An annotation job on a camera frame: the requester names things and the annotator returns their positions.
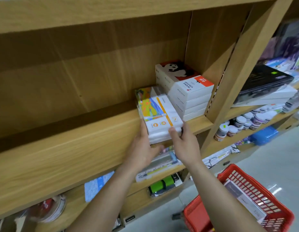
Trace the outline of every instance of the person's left hand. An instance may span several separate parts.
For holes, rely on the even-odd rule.
[[[127,151],[124,164],[135,170],[137,174],[147,167],[163,148],[163,145],[158,145],[154,148],[150,146],[145,121],[141,120],[140,131]]]

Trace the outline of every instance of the panda illustration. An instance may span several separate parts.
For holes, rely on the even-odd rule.
[[[175,77],[186,77],[192,76],[194,74],[194,70],[185,69],[185,65],[183,62],[172,62],[165,66],[163,66],[168,72],[172,72],[172,75]]]

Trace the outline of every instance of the tiled floor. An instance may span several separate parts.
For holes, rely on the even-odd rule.
[[[299,127],[294,128],[272,142],[260,147],[249,158],[237,165],[263,184],[295,215],[290,232],[299,231]],[[171,232],[185,230],[181,220],[172,221],[171,215],[197,196],[191,186],[179,197],[151,211],[127,225],[122,232]]]

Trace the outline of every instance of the person's right hand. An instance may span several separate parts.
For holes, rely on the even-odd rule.
[[[169,132],[173,140],[175,154],[187,168],[202,162],[199,143],[186,122],[184,122],[181,137],[173,127],[169,129]]]

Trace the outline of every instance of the shopping basket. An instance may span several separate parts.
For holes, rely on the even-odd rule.
[[[217,178],[221,183],[230,179],[267,213],[261,225],[268,232],[286,232],[294,220],[293,213],[281,204],[265,187],[235,164],[229,165]],[[184,220],[191,232],[208,232],[213,226],[200,196],[184,209]]]

